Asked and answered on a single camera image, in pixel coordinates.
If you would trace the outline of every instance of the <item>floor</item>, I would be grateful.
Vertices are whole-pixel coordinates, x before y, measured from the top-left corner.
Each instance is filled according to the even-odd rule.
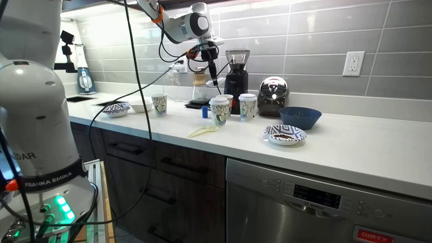
[[[134,236],[126,233],[121,227],[115,229],[117,243],[145,243],[144,241],[137,240]]]

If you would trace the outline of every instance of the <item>coffee grinder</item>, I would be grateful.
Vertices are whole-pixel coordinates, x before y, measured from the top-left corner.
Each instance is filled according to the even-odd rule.
[[[231,114],[241,114],[240,97],[248,94],[249,75],[245,71],[245,65],[250,56],[250,51],[227,51],[227,60],[230,64],[230,74],[226,79],[226,95],[233,95],[233,111]]]

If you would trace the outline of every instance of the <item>gray wall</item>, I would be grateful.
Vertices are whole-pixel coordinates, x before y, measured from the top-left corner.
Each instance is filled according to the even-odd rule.
[[[295,92],[432,99],[432,2],[279,3],[211,6],[215,33],[226,41],[219,67],[225,51],[250,49],[253,90],[265,78],[281,76]],[[141,78],[149,83],[167,70],[157,55],[160,30],[140,13],[133,22]],[[80,20],[79,26],[95,79],[136,83],[123,9]],[[194,45],[168,44],[176,55]],[[348,52],[366,52],[361,78],[342,78]],[[161,84],[176,86],[171,78]],[[183,75],[180,86],[192,86],[192,78]]]

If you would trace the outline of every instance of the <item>drawer handle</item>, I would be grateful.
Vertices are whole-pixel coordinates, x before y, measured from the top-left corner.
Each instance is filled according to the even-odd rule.
[[[184,169],[184,171],[199,173],[199,175],[207,175],[209,173],[207,168],[190,168],[190,167],[186,167],[186,165],[182,165],[182,164],[176,164],[175,160],[169,159],[169,157],[163,159],[161,164],[167,164],[167,165],[171,165],[173,168],[180,168],[180,169]]]
[[[157,227],[155,227],[155,226],[150,227],[150,229],[148,230],[148,233],[149,233],[150,236],[153,236],[153,237],[164,241],[164,242],[169,242],[169,243],[183,243],[183,241],[180,241],[180,240],[175,240],[175,241],[173,241],[173,240],[169,240],[169,238],[159,234]]]
[[[160,195],[152,194],[150,190],[146,190],[146,195],[169,206],[175,206],[177,203],[176,198],[164,199]]]
[[[145,153],[145,151],[132,146],[132,145],[126,145],[126,144],[111,144],[111,148],[114,148],[115,151],[121,151],[129,155],[134,155],[134,156],[140,156],[142,153]]]

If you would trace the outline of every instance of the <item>stainless steel dishwasher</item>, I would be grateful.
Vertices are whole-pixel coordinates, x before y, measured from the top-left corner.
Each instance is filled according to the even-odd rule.
[[[432,203],[227,163],[229,243],[431,243]]]

